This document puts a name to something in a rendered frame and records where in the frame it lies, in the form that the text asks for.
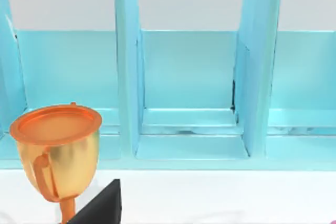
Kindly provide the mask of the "gold trophy cup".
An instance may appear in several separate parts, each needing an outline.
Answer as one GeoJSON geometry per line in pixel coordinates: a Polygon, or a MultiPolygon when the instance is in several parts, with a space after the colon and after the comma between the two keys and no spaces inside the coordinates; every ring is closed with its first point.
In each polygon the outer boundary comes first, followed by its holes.
{"type": "Polygon", "coordinates": [[[75,215],[75,199],[97,170],[101,124],[96,110],[73,102],[32,110],[9,127],[28,180],[60,205],[61,224],[75,215]]]}

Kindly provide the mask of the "light blue rack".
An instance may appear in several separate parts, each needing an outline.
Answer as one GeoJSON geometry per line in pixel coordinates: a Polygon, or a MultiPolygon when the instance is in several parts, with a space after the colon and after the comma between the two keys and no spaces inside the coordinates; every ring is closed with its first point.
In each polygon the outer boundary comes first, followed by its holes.
{"type": "Polygon", "coordinates": [[[336,171],[336,0],[0,0],[0,169],[72,102],[101,169],[336,171]]]}

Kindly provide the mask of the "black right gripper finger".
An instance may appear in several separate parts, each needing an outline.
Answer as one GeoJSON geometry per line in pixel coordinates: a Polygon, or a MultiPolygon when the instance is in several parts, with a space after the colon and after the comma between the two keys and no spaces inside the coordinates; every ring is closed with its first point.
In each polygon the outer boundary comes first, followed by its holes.
{"type": "Polygon", "coordinates": [[[114,179],[67,224],[121,224],[121,214],[120,179],[114,179]]]}

